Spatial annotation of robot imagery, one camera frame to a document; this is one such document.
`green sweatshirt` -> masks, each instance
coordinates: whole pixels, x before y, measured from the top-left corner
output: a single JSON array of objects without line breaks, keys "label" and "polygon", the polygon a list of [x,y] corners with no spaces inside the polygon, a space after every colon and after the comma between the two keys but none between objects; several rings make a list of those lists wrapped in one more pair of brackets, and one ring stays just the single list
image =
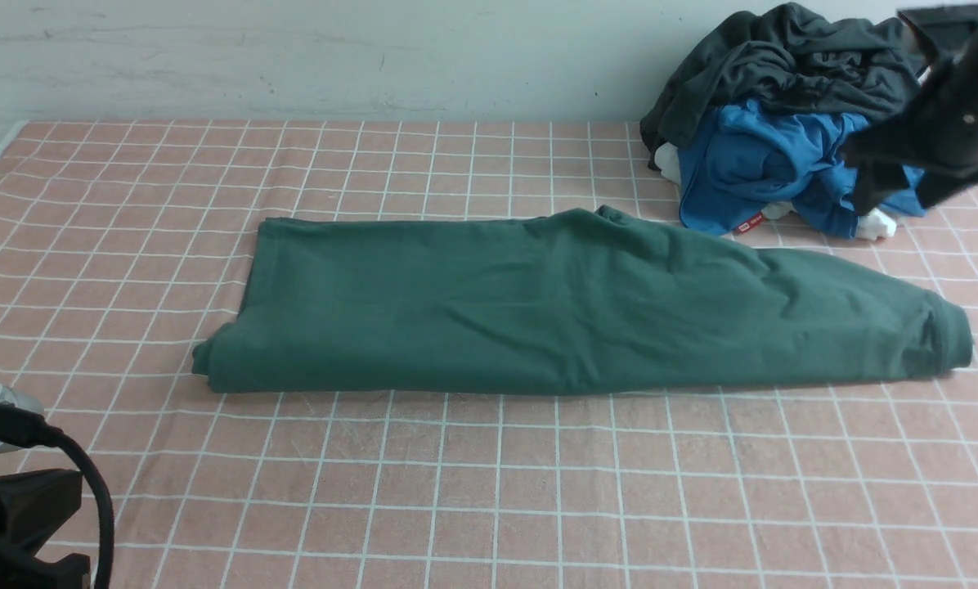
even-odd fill
[{"label": "green sweatshirt", "polygon": [[927,378],[971,355],[964,310],[935,292],[604,206],[268,219],[239,316],[194,350],[193,372],[219,393],[580,395]]}]

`blue shirt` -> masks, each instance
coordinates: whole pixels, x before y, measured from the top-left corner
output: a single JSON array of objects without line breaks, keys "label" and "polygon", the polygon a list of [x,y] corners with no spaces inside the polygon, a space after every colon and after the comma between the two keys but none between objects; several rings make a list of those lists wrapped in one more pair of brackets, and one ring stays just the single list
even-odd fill
[{"label": "blue shirt", "polygon": [[[750,100],[703,117],[688,149],[679,150],[679,216],[692,230],[724,235],[770,202],[791,201],[812,227],[851,239],[856,216],[849,202],[856,171],[839,149],[865,129],[862,115],[771,115]],[[910,189],[879,206],[899,216],[922,217],[915,187],[923,171],[905,167]]]}]

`pile of clothes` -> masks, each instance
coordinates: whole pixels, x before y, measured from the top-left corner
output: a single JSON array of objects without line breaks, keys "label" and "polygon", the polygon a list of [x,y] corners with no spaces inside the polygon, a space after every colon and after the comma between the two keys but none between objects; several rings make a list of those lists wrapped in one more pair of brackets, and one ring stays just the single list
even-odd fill
[{"label": "pile of clothes", "polygon": [[849,195],[846,137],[895,115],[915,96],[926,60],[904,48],[904,24],[829,22],[788,3],[740,11],[708,34],[641,122],[649,167],[679,184],[680,219],[713,235],[745,232],[795,212],[840,238],[891,237],[920,217],[914,187],[866,217]]}]

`red label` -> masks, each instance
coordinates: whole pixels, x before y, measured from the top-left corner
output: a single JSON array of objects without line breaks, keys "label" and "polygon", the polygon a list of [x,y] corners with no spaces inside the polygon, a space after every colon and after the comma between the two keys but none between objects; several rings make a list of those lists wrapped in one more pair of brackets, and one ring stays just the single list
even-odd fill
[{"label": "red label", "polygon": [[758,225],[761,225],[762,221],[765,221],[765,215],[758,213],[754,217],[751,217],[750,220],[747,220],[747,223],[741,224],[740,227],[736,227],[735,230],[733,230],[733,235],[746,234],[746,232],[753,230],[753,228],[758,227]]}]

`white wall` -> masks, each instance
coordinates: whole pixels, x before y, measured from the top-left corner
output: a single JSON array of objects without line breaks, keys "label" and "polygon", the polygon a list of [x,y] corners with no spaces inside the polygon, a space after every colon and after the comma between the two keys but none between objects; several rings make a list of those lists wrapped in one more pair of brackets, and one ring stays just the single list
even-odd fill
[{"label": "white wall", "polygon": [[[0,0],[0,122],[638,119],[777,0]],[[828,18],[929,0],[805,0]]]}]

